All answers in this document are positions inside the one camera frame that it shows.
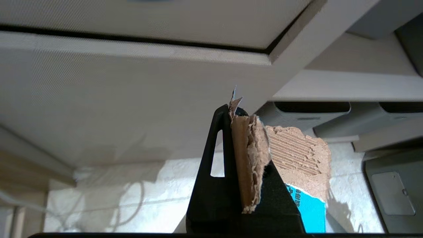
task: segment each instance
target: grey box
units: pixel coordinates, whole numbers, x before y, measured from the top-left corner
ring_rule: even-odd
[[[351,112],[314,128],[318,137],[355,136],[423,116],[423,102],[354,102]]]
[[[258,111],[269,126],[307,130],[350,111],[349,102],[267,102]]]
[[[363,164],[386,232],[423,233],[422,158],[423,149],[412,149],[383,155]]]

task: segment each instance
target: white cabinet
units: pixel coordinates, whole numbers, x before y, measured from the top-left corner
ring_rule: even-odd
[[[393,33],[378,40],[345,33],[272,100],[422,101],[423,78]]]
[[[314,0],[267,53],[10,25],[263,48],[307,3],[0,0],[0,124],[72,166],[200,157],[235,85],[254,113],[377,0]]]

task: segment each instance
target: torn cardboard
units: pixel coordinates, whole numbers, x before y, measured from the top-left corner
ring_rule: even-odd
[[[305,136],[296,127],[266,126],[272,161],[286,184],[327,201],[330,150],[321,138]]]
[[[229,103],[236,170],[241,194],[242,213],[252,213],[260,203],[264,167],[270,162],[269,139],[257,115],[235,114],[242,97]]]

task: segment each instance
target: white tile floor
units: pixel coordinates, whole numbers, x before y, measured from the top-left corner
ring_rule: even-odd
[[[361,173],[364,153],[351,143],[330,144],[331,199],[328,231],[382,232]],[[216,152],[214,176],[223,176]],[[188,207],[200,159],[85,168],[78,186],[51,191],[44,231],[173,232]]]

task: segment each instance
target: white shelf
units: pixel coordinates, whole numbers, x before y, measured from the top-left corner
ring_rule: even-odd
[[[369,40],[345,33],[272,100],[421,101],[423,78],[393,34]]]

